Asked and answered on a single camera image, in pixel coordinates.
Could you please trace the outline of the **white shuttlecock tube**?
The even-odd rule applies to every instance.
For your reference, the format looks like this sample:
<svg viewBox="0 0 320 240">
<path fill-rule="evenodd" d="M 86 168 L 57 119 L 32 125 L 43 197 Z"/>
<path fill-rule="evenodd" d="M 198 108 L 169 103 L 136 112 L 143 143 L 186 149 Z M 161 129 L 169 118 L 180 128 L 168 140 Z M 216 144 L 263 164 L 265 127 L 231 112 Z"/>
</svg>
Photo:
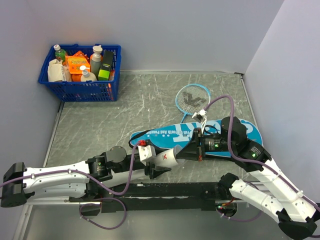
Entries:
<svg viewBox="0 0 320 240">
<path fill-rule="evenodd" d="M 133 181 L 142 178 L 145 175 L 145 166 L 156 165 L 159 167 L 173 168 L 175 166 L 181 165 L 185 162 L 184 159 L 176 159 L 176 154 L 181 150 L 181 146 L 177 145 L 174 148 L 167 149 L 162 152 L 156 152 L 156 157 L 153 162 L 148 162 L 146 165 L 140 162 L 139 151 L 134 154 L 133 167 L 131 177 L 129 177 L 129 171 L 114 173 L 112 170 L 108 173 L 112 176 L 111 179 L 103 180 L 102 183 L 108 187 L 112 188 L 121 184 L 127 183 L 128 180 Z"/>
</svg>

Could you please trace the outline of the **blue racket cover bag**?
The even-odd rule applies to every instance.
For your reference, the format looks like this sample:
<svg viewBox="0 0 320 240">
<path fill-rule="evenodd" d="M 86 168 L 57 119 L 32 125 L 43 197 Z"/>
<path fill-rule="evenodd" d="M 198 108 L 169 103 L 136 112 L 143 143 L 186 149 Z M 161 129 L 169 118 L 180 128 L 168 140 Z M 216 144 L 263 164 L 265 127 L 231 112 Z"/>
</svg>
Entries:
<svg viewBox="0 0 320 240">
<path fill-rule="evenodd" d="M 240 122 L 246 127 L 246 134 L 249 139 L 263 145 L 262 136 L 257 127 L 250 121 L 239 119 Z M 213 128 L 206 127 L 205 129 L 210 133 L 221 133 L 221 119 L 209 120 L 207 125 Z M 176 145 L 185 147 L 191 139 L 194 128 L 199 128 L 201 125 L 198 122 L 178 123 L 168 125 L 160 128 L 149 130 L 142 134 L 144 131 L 137 131 L 131 134 L 130 143 L 132 145 L 141 140 L 150 140 L 154 145 L 162 149 L 171 149 Z M 207 156 L 216 156 L 217 158 L 230 158 L 228 152 L 207 152 Z"/>
</svg>

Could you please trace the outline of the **blue badminton racket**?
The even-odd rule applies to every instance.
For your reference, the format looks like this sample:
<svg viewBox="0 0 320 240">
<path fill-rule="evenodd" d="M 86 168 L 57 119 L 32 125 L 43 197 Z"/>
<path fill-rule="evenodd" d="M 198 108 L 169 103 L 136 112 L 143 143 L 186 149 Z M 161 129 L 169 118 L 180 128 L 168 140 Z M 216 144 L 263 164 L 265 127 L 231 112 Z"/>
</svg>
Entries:
<svg viewBox="0 0 320 240">
<path fill-rule="evenodd" d="M 176 107 L 183 113 L 181 124 L 187 115 L 204 109 L 211 101 L 210 91 L 203 85 L 193 83 L 181 88 L 175 97 Z"/>
</svg>

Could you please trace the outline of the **blue plastic basket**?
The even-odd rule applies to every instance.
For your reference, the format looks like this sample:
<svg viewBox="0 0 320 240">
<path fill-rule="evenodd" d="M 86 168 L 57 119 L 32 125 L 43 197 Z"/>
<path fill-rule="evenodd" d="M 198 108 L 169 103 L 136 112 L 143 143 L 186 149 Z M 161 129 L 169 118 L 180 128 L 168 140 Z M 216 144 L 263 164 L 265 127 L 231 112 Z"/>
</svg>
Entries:
<svg viewBox="0 0 320 240">
<path fill-rule="evenodd" d="M 46 86 L 62 102 L 114 102 L 118 99 L 120 85 L 120 67 L 122 48 L 118 44 L 103 44 L 103 50 L 113 52 L 111 69 L 115 71 L 111 81 L 93 82 L 50 82 L 48 80 L 48 66 L 56 58 L 54 47 L 50 50 L 43 62 L 38 83 Z"/>
</svg>

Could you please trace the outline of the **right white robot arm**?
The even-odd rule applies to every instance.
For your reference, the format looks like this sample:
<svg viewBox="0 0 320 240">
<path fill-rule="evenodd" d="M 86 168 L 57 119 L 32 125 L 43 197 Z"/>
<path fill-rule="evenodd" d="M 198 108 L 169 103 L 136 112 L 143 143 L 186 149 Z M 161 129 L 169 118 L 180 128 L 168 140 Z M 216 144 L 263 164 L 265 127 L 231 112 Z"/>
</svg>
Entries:
<svg viewBox="0 0 320 240">
<path fill-rule="evenodd" d="M 264 193 L 232 173 L 218 182 L 218 193 L 223 199 L 234 197 L 269 215 L 279 228 L 293 240 L 316 238 L 316 222 L 320 206 L 308 199 L 283 174 L 265 148 L 247 137 L 247 128 L 237 117 L 225 117 L 217 133 L 204 134 L 205 117 L 199 113 L 194 119 L 201 123 L 191 140 L 177 154 L 178 159 L 203 161 L 208 152 L 229 152 L 230 161 L 244 169 L 270 192 Z"/>
</svg>

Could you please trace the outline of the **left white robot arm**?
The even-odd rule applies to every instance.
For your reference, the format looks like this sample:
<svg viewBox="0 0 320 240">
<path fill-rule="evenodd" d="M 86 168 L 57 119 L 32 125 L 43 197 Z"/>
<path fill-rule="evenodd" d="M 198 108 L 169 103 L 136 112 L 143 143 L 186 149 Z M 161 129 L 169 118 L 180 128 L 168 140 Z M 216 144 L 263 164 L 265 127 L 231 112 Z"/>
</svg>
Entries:
<svg viewBox="0 0 320 240">
<path fill-rule="evenodd" d="M 0 206 L 12 208 L 36 199 L 67 197 L 93 201 L 99 188 L 126 187 L 131 180 L 150 179 L 178 165 L 175 150 L 157 153 L 153 146 L 138 146 L 138 152 L 127 154 L 114 146 L 100 155 L 74 164 L 34 168 L 23 162 L 13 164 L 3 176 Z"/>
</svg>

